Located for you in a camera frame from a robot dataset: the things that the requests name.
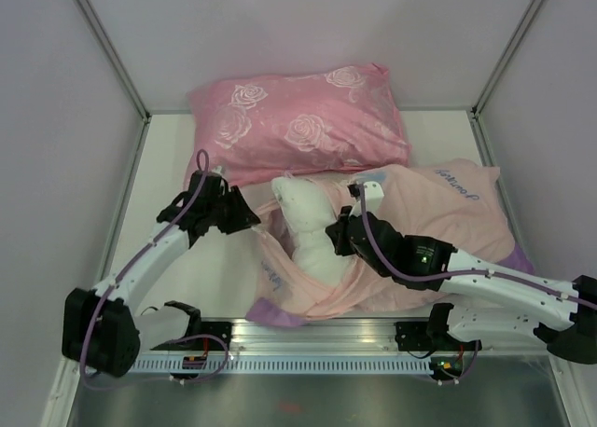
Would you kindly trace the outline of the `white pillow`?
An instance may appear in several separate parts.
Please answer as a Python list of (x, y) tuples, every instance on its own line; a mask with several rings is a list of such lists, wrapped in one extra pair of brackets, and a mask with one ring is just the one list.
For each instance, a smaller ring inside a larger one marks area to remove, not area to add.
[(311, 180), (288, 177), (274, 178), (271, 190), (294, 245), (292, 261), (310, 278), (337, 287), (351, 258), (336, 255), (326, 234), (337, 218), (324, 190)]

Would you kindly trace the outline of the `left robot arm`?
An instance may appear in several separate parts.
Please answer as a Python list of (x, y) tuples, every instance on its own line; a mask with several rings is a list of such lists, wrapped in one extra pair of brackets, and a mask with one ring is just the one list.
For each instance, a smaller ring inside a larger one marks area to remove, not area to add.
[(121, 270), (90, 290), (68, 294), (62, 356), (120, 378), (145, 351), (226, 351), (229, 341), (203, 327), (198, 308), (168, 301), (145, 314), (137, 310), (171, 264), (211, 227), (230, 235), (259, 223), (237, 186), (214, 172), (194, 172), (187, 190), (160, 211), (149, 240)]

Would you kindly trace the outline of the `purple Elsa pillowcase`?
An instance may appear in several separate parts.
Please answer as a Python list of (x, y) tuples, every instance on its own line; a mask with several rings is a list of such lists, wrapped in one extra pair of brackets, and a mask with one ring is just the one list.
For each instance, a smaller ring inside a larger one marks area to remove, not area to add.
[(247, 319), (296, 327), (420, 308), (440, 298), (439, 274), (457, 251), (532, 273), (499, 202), (499, 175), (456, 159), (344, 180), (273, 179), (257, 212), (262, 271)]

